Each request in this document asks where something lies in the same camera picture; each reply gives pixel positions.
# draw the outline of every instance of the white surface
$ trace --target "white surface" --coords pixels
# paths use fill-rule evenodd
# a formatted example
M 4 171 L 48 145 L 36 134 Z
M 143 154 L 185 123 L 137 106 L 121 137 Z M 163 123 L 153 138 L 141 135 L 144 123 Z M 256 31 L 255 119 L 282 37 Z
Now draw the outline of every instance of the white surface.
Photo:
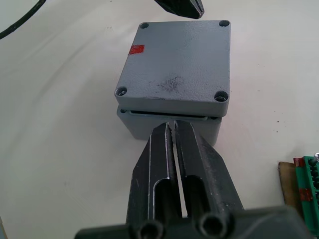
M 231 99 L 217 151 L 245 208 L 283 203 L 279 161 L 319 151 L 319 2 L 204 0 L 228 19 Z M 123 223 L 145 145 L 113 96 L 152 0 L 49 0 L 0 41 L 0 215 L 9 239 Z

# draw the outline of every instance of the red mark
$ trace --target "red mark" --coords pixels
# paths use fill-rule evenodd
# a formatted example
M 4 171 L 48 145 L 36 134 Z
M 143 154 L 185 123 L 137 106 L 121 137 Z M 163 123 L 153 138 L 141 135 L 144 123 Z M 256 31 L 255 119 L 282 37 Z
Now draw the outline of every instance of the red mark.
M 294 158 L 294 163 L 296 167 L 305 167 L 305 160 L 304 158 Z
M 299 193 L 300 193 L 300 200 L 302 202 L 311 202 L 313 200 L 313 195 L 309 188 L 300 188 Z
M 129 55 L 142 53 L 144 51 L 144 45 L 132 45 Z

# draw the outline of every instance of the green terminal block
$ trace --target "green terminal block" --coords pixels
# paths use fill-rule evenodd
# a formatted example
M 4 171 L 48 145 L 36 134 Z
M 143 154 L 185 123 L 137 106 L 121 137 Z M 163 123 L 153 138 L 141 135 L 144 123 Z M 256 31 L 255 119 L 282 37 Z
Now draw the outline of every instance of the green terminal block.
M 314 157 L 294 158 L 300 200 L 309 231 L 319 238 L 319 163 Z

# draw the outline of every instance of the mounting hole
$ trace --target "mounting hole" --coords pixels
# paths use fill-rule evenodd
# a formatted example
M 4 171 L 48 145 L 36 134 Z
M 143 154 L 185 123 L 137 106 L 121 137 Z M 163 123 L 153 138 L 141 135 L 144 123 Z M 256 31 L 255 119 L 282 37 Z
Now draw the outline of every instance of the mounting hole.
M 223 237 L 227 228 L 225 223 L 217 216 L 206 215 L 200 220 L 200 231 L 207 237 Z
M 141 23 L 140 28 L 144 29 L 144 28 L 148 28 L 149 24 L 146 22 Z
M 163 235 L 163 226 L 158 222 L 149 222 L 139 230 L 139 239 L 160 239 Z
M 215 100 L 218 102 L 225 102 L 226 100 L 228 100 L 228 94 L 224 91 L 218 91 L 215 94 Z
M 220 26 L 228 26 L 229 24 L 230 24 L 230 22 L 226 21 L 226 20 L 222 20 L 222 21 L 219 22 Z
M 117 96 L 123 96 L 126 94 L 126 92 L 128 91 L 128 89 L 126 89 L 126 87 L 118 87 L 116 90 L 115 90 L 115 94 Z

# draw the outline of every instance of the screw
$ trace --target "screw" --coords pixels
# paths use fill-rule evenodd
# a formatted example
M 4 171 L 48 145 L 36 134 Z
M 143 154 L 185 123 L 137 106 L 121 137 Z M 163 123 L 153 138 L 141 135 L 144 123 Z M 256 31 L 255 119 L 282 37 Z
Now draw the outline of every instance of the screw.
M 319 153 L 315 153 L 314 158 L 309 161 L 311 166 L 315 166 L 319 162 Z

